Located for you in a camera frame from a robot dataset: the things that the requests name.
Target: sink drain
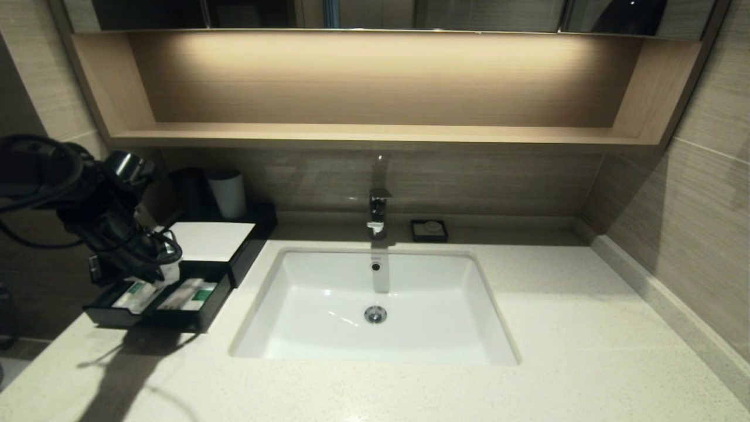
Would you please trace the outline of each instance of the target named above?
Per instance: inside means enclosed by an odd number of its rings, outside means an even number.
[[[364,313],[364,319],[370,324],[381,324],[388,317],[386,309],[382,306],[370,306]]]

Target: black tray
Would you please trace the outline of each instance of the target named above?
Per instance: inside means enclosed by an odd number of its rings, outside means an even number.
[[[179,281],[165,288],[141,314],[134,314],[129,309],[112,307],[112,304],[133,285],[132,282],[117,283],[93,303],[84,306],[83,310],[100,327],[166,327],[183,332],[206,332],[232,290],[227,265],[223,262],[204,261],[182,261],[179,265]],[[158,308],[185,280],[193,278],[202,278],[207,282],[217,283],[199,310]]]

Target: white sink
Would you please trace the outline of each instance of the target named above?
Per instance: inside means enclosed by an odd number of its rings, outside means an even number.
[[[378,271],[371,268],[373,259],[379,261]],[[388,293],[375,292],[376,277]],[[384,321],[366,319],[371,306],[385,309]],[[381,315],[374,314],[374,319]],[[282,253],[231,354],[518,364],[475,261],[455,255]]]

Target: mirror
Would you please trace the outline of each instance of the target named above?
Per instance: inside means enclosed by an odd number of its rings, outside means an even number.
[[[75,32],[445,29],[557,32],[565,0],[64,0]]]
[[[700,40],[714,0],[574,0],[564,32]]]
[[[556,32],[564,0],[206,0],[212,28]]]

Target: black cable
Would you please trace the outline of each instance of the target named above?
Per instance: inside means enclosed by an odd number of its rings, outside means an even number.
[[[44,245],[41,243],[29,242],[28,240],[15,234],[7,225],[5,225],[4,222],[2,222],[2,220],[0,220],[0,231],[5,233],[8,237],[15,240],[16,242],[24,246],[28,246],[29,248],[35,248],[35,249],[68,249],[68,248],[75,248],[76,246],[81,246],[83,244],[83,240],[77,240],[76,242],[73,242],[73,243],[64,243],[61,245]]]
[[[101,253],[106,253],[106,252],[114,252],[114,251],[116,251],[117,249],[120,249],[120,248],[122,248],[123,246],[125,246],[125,244],[126,244],[126,243],[129,243],[129,242],[130,242],[131,240],[133,240],[133,238],[134,238],[134,237],[135,237],[135,236],[136,236],[137,234],[138,234],[138,228],[137,228],[137,227],[133,227],[133,230],[132,230],[132,231],[130,232],[130,234],[128,234],[128,236],[127,236],[127,237],[125,237],[125,240],[122,240],[122,241],[121,241],[120,243],[118,243],[118,244],[116,244],[116,245],[112,246],[111,248],[105,248],[105,249],[93,249],[93,248],[91,248],[91,246],[89,246],[89,248],[90,248],[90,249],[91,249],[91,250],[92,250],[93,252],[96,252],[96,253],[98,253],[98,254],[101,254]]]
[[[29,134],[14,135],[12,137],[9,137],[8,140],[10,141],[10,144],[17,142],[19,140],[33,140],[36,142],[45,143],[47,145],[54,146],[55,148],[59,148],[62,151],[64,151],[69,158],[73,160],[73,171],[65,180],[60,182],[58,185],[53,186],[49,191],[45,191],[43,193],[35,194],[29,197],[24,197],[23,199],[15,200],[9,203],[8,205],[0,206],[0,214],[9,213],[10,211],[17,211],[19,209],[24,209],[24,208],[33,208],[35,206],[40,206],[43,203],[50,202],[51,200],[55,200],[67,194],[72,188],[74,188],[76,183],[78,182],[78,179],[83,174],[83,160],[69,146],[66,146],[63,143],[59,143],[58,141],[49,139],[47,137],[41,137],[41,136],[29,135]]]
[[[172,248],[175,250],[172,254],[167,255],[163,258],[151,258],[144,255],[141,255],[140,253],[134,251],[132,248],[128,247],[127,244],[123,245],[122,248],[126,250],[129,254],[134,256],[135,258],[147,263],[147,264],[154,264],[154,265],[167,265],[172,264],[174,262],[177,262],[182,258],[182,248],[180,245],[177,244],[176,241],[170,239],[169,237],[164,236],[161,233],[158,233],[156,231],[152,232],[151,235],[161,242],[167,243],[168,245],[172,246]]]

